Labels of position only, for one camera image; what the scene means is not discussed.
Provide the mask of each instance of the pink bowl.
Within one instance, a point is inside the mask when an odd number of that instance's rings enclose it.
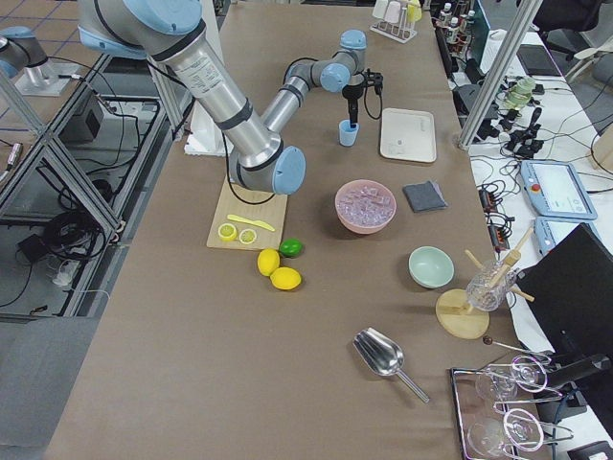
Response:
[[[339,220],[352,232],[370,235],[385,227],[396,213],[396,199],[390,190],[368,179],[343,185],[334,198]]]

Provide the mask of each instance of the scoop handle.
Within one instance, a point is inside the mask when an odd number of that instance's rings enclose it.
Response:
[[[413,390],[413,392],[418,395],[418,397],[424,402],[424,403],[429,403],[430,402],[430,397],[428,395],[426,395],[424,393],[424,391],[419,388],[417,386],[417,384],[412,381],[409,376],[407,376],[403,370],[398,370],[397,375],[400,377],[400,379],[406,384],[406,386],[408,386],[409,388],[411,388]]]

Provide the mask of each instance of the lemon slice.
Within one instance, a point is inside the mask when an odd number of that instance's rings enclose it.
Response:
[[[253,228],[245,228],[238,234],[238,240],[243,244],[251,244],[258,238],[258,234]]]
[[[231,242],[237,238],[238,230],[234,223],[224,222],[217,228],[217,234],[223,242]]]

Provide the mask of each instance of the metal scoop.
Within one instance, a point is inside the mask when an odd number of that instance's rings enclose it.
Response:
[[[355,336],[353,345],[375,374],[382,377],[396,374],[424,403],[430,401],[430,397],[402,370],[404,354],[392,339],[373,328],[368,328]]]

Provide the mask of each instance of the mint green bowl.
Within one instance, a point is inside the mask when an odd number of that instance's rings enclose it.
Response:
[[[418,247],[409,256],[409,273],[424,288],[440,288],[453,278],[453,262],[438,247]]]

